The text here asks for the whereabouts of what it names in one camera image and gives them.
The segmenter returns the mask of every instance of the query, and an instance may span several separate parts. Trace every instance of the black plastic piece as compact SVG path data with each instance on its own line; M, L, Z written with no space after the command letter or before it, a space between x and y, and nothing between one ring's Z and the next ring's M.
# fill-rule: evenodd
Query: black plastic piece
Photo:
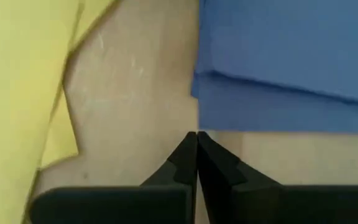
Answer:
M358 223L358 186L285 186L198 133L198 172L211 224Z
M54 189L35 199L30 219L33 224L192 224L196 152L196 133L188 133L141 186Z

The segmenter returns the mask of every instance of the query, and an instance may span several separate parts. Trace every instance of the wooden surface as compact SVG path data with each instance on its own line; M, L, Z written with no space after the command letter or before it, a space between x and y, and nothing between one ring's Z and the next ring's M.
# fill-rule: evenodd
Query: wooden surface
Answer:
M138 185L159 168L197 130L190 96L197 45L197 0L125 0L110 12L65 79L80 156L42 171L35 194L67 185ZM283 184L358 184L358 136L214 136ZM197 223L207 223L201 198L197 204Z

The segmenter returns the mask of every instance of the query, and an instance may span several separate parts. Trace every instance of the yellow paper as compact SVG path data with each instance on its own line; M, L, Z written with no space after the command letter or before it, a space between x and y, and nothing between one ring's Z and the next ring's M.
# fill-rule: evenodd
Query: yellow paper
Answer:
M81 16L74 34L72 50L80 44L89 29L93 27L112 2L114 0L82 0L80 2ZM45 152L40 165L41 169L78 154L64 91L61 91L60 97L57 98L55 113L59 116L52 116L51 118Z
M0 224L22 220L77 10L78 0L0 0Z

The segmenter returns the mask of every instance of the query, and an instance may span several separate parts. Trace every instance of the yellow foam sheet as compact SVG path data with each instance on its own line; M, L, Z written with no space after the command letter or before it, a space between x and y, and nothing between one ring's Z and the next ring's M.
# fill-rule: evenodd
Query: yellow foam sheet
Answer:
M0 0L0 223L20 223L47 137L78 0Z
M79 45L88 33L90 27L114 0L82 0L81 16L74 34L72 50ZM75 135L68 113L67 100L64 91L60 91L55 111L51 117L47 143L40 168L46 168L67 157L78 154Z

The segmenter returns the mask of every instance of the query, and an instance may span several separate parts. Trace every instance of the wooden table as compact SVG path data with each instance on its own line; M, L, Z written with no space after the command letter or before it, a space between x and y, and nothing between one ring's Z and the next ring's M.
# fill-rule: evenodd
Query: wooden table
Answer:
M125 0L71 60L65 91L80 155L40 173L35 193L72 185L138 185L197 130L190 84L198 0ZM283 184L358 184L358 136L214 133ZM207 223L202 195L197 223Z

